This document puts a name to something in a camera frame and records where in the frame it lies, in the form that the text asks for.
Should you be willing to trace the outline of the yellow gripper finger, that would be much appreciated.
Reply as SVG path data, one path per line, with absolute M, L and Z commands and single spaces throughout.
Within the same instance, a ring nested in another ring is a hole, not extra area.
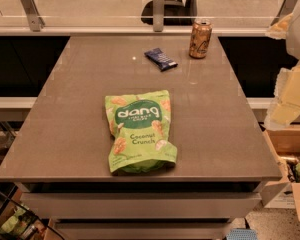
M 290 13 L 282 19 L 280 19 L 277 23 L 271 25 L 267 29 L 265 35 L 269 38 L 276 40 L 285 39 L 292 16 L 293 14 Z
M 300 116 L 300 64 L 282 68 L 277 76 L 274 99 L 264 120 L 267 130 L 282 130 Z

